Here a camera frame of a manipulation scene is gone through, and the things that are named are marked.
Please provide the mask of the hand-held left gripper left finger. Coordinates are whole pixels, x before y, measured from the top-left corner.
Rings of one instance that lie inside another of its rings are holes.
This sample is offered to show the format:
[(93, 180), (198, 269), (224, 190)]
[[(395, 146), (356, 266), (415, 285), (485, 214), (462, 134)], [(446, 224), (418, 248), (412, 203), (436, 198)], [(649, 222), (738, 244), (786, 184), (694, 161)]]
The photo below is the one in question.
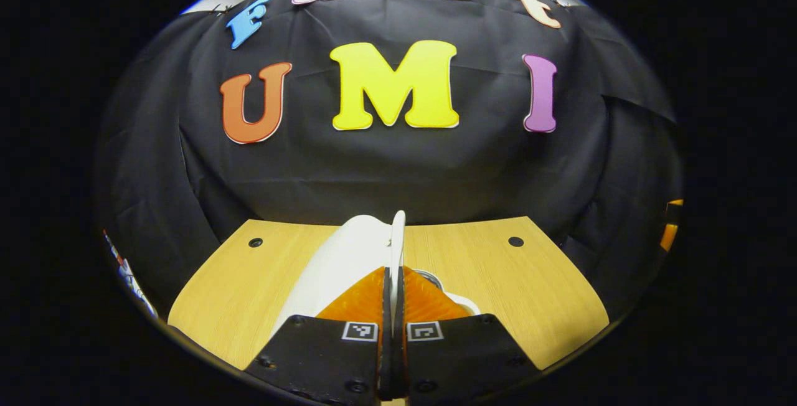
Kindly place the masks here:
[(245, 372), (322, 404), (391, 400), (393, 273), (379, 268), (357, 281), (331, 303), (331, 315), (285, 319)]

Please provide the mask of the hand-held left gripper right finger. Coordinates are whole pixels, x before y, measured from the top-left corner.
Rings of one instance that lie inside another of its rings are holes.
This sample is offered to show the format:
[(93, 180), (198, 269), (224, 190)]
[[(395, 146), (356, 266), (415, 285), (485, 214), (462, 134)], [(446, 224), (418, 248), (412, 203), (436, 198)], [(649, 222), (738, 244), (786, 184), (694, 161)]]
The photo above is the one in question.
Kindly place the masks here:
[(398, 271), (394, 396), (408, 405), (469, 405), (541, 376), (492, 313), (468, 313), (409, 267)]

